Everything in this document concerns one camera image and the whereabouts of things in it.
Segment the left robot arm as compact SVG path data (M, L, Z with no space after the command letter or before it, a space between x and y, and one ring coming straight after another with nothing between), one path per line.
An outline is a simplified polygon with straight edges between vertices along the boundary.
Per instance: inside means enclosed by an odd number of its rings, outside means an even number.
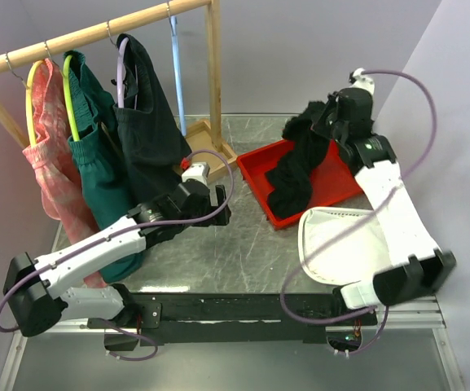
M189 226L225 226L233 191L210 189L190 179L166 195L139 204L108 228L55 253L32 259L27 253L11 260L3 286L3 302L10 307L16 330L31 337L48 331L60 321L104 319L127 327L140 314L128 289L121 283L105 288L78 288L83 277L125 257L172 240Z

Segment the light blue hanger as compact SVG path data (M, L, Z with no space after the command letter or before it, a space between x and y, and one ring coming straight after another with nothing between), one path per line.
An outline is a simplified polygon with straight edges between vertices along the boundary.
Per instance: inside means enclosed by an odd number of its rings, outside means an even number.
M178 105L178 119L180 123L180 130L183 136L187 135L186 117L185 117L185 106L183 99L182 89L182 75L181 75L181 64L178 47L178 32L177 32L177 17L172 15L169 18L171 28L171 40L172 40L172 53L173 53L173 65L174 65L174 79Z

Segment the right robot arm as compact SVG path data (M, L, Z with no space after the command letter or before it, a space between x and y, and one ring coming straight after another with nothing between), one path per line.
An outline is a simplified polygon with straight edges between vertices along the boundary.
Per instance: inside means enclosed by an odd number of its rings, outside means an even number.
M336 142L372 210L332 217L312 208L301 218L301 267L313 280L336 286L331 316L346 325L359 309L399 305L437 292L457 261L428 233L402 181L388 141L374 133L371 86L330 94L314 118L316 134Z

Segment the black shorts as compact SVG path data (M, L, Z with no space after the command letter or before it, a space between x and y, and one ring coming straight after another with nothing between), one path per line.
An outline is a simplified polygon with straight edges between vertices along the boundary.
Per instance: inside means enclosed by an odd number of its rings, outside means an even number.
M266 180L273 187L266 203L279 219L304 211L312 197L310 175L325 159L329 140L311 130L314 117L325 107L322 101L311 101L299 115L289 119L282 138L293 143L277 165L266 172Z

